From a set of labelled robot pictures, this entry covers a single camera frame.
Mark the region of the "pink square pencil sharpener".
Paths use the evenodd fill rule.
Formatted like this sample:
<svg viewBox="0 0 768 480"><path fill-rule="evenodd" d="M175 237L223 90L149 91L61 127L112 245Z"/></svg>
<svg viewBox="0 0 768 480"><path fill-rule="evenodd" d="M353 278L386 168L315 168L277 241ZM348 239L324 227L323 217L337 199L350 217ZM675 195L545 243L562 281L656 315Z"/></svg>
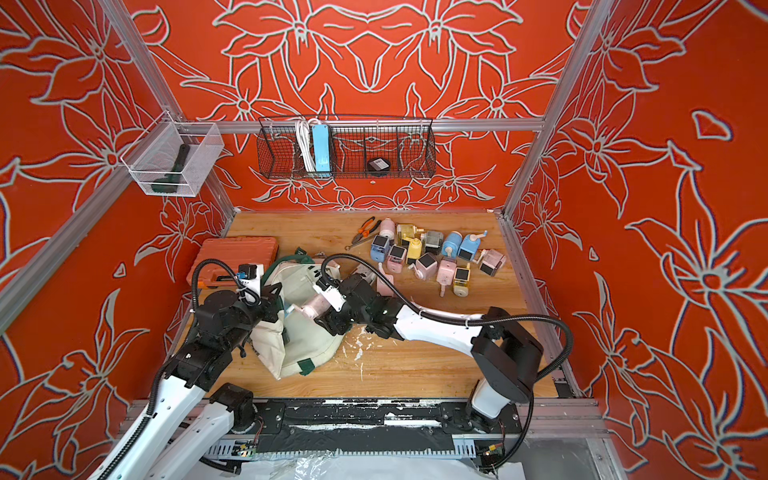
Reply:
<svg viewBox="0 0 768 480"><path fill-rule="evenodd" d="M394 297L395 294L393 290L387 285L387 282L391 282L394 277L392 275L385 274L384 277L386 280L383 280L381 277L378 277L376 280L376 291L378 294L384 297Z"/></svg>

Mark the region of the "grey white pencil sharpener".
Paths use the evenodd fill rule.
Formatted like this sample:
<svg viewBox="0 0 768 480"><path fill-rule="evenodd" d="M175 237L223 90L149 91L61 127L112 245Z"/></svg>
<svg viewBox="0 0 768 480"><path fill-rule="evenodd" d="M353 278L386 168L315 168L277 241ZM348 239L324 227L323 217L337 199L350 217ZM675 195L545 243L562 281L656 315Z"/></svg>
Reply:
<svg viewBox="0 0 768 480"><path fill-rule="evenodd" d="M377 279L377 274L365 265L358 265L353 273L360 275L368 284L372 284Z"/></svg>

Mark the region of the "cream tote bag green handles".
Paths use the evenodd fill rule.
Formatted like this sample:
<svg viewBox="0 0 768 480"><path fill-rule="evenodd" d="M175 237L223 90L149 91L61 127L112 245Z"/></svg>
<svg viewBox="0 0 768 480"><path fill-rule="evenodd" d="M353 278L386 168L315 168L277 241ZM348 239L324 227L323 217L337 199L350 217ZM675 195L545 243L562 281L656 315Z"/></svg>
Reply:
<svg viewBox="0 0 768 480"><path fill-rule="evenodd" d="M284 310L275 324L254 327L250 343L264 367L277 380L306 376L331 360L342 343L342 335L331 335L316 320L309 321L299 308L319 295L313 285L321 279L318 258L283 257L265 274L263 286L281 284Z"/></svg>

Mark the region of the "blue grey square sharpener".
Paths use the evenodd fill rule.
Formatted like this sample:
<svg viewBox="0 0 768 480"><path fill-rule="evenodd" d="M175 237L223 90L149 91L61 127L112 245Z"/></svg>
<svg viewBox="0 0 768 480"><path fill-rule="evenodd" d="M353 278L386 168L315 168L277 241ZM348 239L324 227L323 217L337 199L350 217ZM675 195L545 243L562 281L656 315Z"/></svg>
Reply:
<svg viewBox="0 0 768 480"><path fill-rule="evenodd" d="M391 239L385 235L376 235L371 244L370 257L376 263L384 263L391 250Z"/></svg>

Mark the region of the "pink cube sharpener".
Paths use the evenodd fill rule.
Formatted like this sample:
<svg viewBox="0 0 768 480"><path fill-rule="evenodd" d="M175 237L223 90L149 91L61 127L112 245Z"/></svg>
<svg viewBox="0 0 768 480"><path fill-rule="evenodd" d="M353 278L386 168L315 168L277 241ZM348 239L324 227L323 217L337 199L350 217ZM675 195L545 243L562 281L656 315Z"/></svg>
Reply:
<svg viewBox="0 0 768 480"><path fill-rule="evenodd" d="M417 279L423 281L433 279L438 269L437 257L431 252L424 253L415 261L413 267Z"/></svg>

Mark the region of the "yellow tall pencil sharpener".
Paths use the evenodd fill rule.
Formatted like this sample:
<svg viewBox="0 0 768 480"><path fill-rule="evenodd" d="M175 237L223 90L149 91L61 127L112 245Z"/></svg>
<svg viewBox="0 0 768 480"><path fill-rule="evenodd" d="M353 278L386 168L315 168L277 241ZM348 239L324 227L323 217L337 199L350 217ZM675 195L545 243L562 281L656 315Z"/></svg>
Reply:
<svg viewBox="0 0 768 480"><path fill-rule="evenodd" d="M407 262L413 264L423 255L423 243L419 238L408 238L407 243Z"/></svg>

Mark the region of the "grey clear pencil sharpener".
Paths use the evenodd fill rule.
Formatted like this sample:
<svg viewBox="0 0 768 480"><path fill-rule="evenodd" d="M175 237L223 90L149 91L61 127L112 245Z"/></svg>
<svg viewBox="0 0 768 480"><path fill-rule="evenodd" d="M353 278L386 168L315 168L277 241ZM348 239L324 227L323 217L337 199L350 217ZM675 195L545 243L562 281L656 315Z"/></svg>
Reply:
<svg viewBox="0 0 768 480"><path fill-rule="evenodd" d="M439 231L430 230L425 232L422 236L424 251L434 255L441 254L443 241L444 234Z"/></svg>

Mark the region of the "yellow black square sharpener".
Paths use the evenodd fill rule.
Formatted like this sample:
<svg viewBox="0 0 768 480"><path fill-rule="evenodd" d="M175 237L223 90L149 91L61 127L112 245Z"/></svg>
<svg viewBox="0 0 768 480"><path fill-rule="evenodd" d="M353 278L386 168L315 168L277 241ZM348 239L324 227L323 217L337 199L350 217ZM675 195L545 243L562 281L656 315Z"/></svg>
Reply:
<svg viewBox="0 0 768 480"><path fill-rule="evenodd" d="M466 298L469 295L469 280L471 270L466 267L457 267L454 273L452 291L461 298Z"/></svg>

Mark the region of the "blue crank pencil sharpener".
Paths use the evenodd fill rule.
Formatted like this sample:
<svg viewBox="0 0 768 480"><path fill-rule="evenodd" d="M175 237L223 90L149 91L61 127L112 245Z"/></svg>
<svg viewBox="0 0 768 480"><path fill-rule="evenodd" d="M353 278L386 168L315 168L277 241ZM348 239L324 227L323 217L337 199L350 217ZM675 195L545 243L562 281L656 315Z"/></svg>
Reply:
<svg viewBox="0 0 768 480"><path fill-rule="evenodd" d="M481 242L487 234L488 231L484 231L482 233L473 233L465 236L459 246L457 258L465 262L473 262L480 249Z"/></svg>

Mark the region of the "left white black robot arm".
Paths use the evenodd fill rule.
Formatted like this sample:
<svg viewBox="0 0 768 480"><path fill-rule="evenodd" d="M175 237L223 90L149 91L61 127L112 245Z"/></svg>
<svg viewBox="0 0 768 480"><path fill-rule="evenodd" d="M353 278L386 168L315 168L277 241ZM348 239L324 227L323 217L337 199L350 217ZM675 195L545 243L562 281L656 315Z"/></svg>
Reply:
<svg viewBox="0 0 768 480"><path fill-rule="evenodd" d="M146 407L92 478L183 479L222 436L251 428L257 417L252 393L214 385L254 327L277 321L281 290L281 284L252 280L205 300L194 291L196 327L158 370Z"/></svg>

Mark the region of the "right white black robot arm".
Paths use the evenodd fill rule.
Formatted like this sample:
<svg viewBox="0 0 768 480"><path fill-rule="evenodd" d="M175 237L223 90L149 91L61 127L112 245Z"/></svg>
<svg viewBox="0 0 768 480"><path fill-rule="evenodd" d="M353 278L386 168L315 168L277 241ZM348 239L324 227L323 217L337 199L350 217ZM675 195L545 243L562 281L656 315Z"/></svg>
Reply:
<svg viewBox="0 0 768 480"><path fill-rule="evenodd" d="M472 358L482 379L470 405L483 417L495 419L508 404L524 404L534 398L543 347L499 308L462 319L457 314L411 306L398 296L383 296L360 274L342 281L319 277L313 289L329 304L315 322L332 335L342 335L351 325L360 324L384 339L425 342Z"/></svg>

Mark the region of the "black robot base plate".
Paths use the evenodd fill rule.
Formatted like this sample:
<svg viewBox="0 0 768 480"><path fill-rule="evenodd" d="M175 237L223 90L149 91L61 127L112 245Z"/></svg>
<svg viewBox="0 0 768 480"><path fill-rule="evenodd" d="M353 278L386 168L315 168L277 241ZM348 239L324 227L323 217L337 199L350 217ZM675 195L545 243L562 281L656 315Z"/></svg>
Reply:
<svg viewBox="0 0 768 480"><path fill-rule="evenodd" d="M464 399L258 399L256 421L229 433L210 460L256 461L313 454L473 459L522 430L518 410L496 419L470 411Z"/></svg>

